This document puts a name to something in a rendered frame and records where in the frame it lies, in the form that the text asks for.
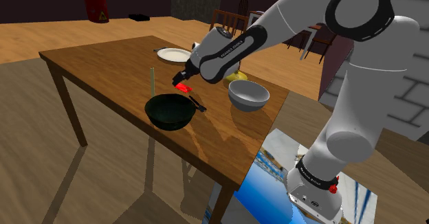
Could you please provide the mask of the red punching bag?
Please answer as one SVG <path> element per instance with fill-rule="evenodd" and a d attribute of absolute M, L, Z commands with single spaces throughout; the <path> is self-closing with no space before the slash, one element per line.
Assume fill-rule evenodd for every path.
<path fill-rule="evenodd" d="M 108 23 L 106 0 L 84 0 L 88 19 L 93 23 Z"/>

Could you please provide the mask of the brown wooden chair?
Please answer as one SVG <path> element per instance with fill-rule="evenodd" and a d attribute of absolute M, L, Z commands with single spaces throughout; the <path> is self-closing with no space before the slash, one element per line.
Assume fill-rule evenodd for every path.
<path fill-rule="evenodd" d="M 215 23 L 217 23 L 218 21 L 217 18 L 219 15 L 223 16 L 222 27 L 227 31 L 231 32 L 233 36 L 236 34 L 236 31 L 238 30 L 237 27 L 239 25 L 239 21 L 243 22 L 241 33 L 243 34 L 244 32 L 246 32 L 248 21 L 249 21 L 248 16 L 243 16 L 240 14 L 235 14 L 235 13 L 226 12 L 222 10 L 214 10 L 209 30 L 211 30 L 215 26 Z"/>

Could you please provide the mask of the grey stone counter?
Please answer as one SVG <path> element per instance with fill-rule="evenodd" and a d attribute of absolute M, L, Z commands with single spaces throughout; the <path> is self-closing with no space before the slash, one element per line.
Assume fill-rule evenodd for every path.
<path fill-rule="evenodd" d="M 170 15 L 176 19 L 196 20 L 210 24 L 221 0 L 171 0 Z"/>

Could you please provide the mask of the yellow round object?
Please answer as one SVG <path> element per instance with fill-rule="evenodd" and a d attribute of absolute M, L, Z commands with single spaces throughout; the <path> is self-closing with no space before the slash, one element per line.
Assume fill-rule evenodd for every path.
<path fill-rule="evenodd" d="M 232 82 L 235 80 L 247 80 L 247 79 L 248 77 L 242 71 L 239 71 L 239 70 L 225 77 L 225 80 L 227 80 L 228 82 Z"/>

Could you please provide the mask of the white plate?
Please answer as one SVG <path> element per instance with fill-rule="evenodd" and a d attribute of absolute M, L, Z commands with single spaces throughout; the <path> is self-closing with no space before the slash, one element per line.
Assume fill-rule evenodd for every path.
<path fill-rule="evenodd" d="M 191 52 L 179 48 L 164 48 L 159 50 L 157 55 L 170 62 L 185 63 L 190 58 Z"/>

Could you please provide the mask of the dark wooden chair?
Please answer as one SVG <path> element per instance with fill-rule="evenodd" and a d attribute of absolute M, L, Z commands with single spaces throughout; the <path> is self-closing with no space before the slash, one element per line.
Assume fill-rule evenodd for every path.
<path fill-rule="evenodd" d="M 319 43 L 319 44 L 323 44 L 325 46 L 323 53 L 321 54 L 319 63 L 322 62 L 322 59 L 325 57 L 325 54 L 327 53 L 328 49 L 332 46 L 333 41 L 336 38 L 336 34 L 333 34 L 333 36 L 330 39 L 321 39 L 321 38 L 316 38 L 316 33 L 318 32 L 318 30 L 320 30 L 322 28 L 321 25 L 312 25 L 309 26 L 309 38 L 307 41 L 307 44 L 303 50 L 302 56 L 300 57 L 300 59 L 306 59 L 306 57 L 308 56 L 308 53 L 310 52 L 311 48 L 313 47 L 314 43 Z"/>

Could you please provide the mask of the black fork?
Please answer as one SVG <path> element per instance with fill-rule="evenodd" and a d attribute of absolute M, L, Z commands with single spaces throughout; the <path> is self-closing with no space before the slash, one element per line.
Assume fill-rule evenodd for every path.
<path fill-rule="evenodd" d="M 196 99 L 194 99 L 192 96 L 189 96 L 189 98 L 196 104 L 196 107 L 199 111 L 205 112 L 207 110 L 206 107 L 204 107 L 200 103 L 198 103 L 198 101 L 196 101 Z"/>

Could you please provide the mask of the dark green bowl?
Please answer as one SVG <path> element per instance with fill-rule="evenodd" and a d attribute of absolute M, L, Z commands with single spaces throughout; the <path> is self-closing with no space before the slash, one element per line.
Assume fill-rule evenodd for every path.
<path fill-rule="evenodd" d="M 197 107 L 191 99 L 183 95 L 167 93 L 152 97 L 144 110 L 157 128 L 176 131 L 184 128 L 192 120 Z"/>

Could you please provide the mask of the grey bowl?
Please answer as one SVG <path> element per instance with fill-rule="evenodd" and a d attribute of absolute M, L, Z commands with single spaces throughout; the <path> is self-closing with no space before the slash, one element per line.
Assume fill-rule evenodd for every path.
<path fill-rule="evenodd" d="M 269 91 L 262 85 L 249 80 L 234 80 L 228 86 L 228 97 L 240 111 L 258 111 L 270 98 Z"/>

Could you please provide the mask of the brown wooden table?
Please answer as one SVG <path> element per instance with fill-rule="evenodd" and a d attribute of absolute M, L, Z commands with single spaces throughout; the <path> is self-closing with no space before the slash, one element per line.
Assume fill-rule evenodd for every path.
<path fill-rule="evenodd" d="M 178 131 L 153 126 L 144 112 L 151 98 L 150 68 L 155 69 L 155 93 L 172 93 L 173 76 L 181 65 L 162 62 L 154 49 L 166 41 L 155 36 L 81 45 L 41 52 L 81 146 L 87 141 L 65 81 L 69 80 L 221 186 L 209 224 L 221 224 L 236 192 L 280 111 L 288 90 L 263 81 L 267 104 L 244 113 L 232 106 L 228 90 L 192 77 L 191 96 L 207 110 L 198 112 Z"/>

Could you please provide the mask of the blue patterned robot stand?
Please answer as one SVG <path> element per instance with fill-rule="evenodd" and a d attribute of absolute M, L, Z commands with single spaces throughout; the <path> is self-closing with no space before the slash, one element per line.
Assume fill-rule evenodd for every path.
<path fill-rule="evenodd" d="M 221 224 L 320 224 L 291 203 L 283 183 L 307 151 L 278 129 L 267 135 Z M 376 194 L 342 172 L 338 192 L 343 208 L 338 224 L 375 224 Z"/>

